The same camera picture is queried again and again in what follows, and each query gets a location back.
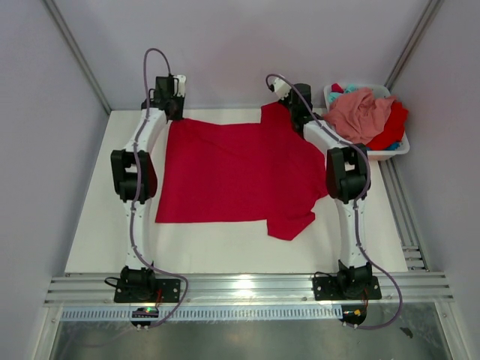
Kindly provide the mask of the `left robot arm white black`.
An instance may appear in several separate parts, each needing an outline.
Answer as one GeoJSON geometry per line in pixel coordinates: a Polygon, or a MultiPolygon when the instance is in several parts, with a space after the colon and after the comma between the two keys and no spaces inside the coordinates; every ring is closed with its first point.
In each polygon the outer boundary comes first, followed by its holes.
{"type": "Polygon", "coordinates": [[[158,76],[142,103],[139,124],[127,144],[110,155],[114,191],[127,217],[127,256],[115,285],[117,303],[177,303],[181,281],[169,275],[158,278],[150,254],[150,211],[158,191],[152,150],[161,132],[183,119],[186,76],[158,76]]]}

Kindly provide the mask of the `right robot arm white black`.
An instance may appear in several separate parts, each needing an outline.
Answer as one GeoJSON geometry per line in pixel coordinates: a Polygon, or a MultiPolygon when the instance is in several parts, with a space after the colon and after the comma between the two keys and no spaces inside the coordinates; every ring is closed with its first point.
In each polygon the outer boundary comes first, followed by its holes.
{"type": "Polygon", "coordinates": [[[325,155],[326,187],[334,200],[340,224],[340,259],[332,287],[342,299],[360,299],[373,283],[373,271],[363,251],[362,220],[370,182],[366,148],[337,135],[313,111],[308,96],[311,87],[298,83],[289,87],[283,101],[290,111],[294,130],[325,155]]]}

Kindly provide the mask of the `crimson red t shirt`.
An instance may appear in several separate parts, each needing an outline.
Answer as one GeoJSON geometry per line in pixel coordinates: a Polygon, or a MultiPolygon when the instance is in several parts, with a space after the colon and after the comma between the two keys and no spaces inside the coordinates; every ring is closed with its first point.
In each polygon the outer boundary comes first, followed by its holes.
{"type": "Polygon", "coordinates": [[[265,221],[269,236],[291,241],[327,194],[324,155],[293,130],[285,106],[270,103],[257,123],[171,124],[155,221],[265,221]]]}

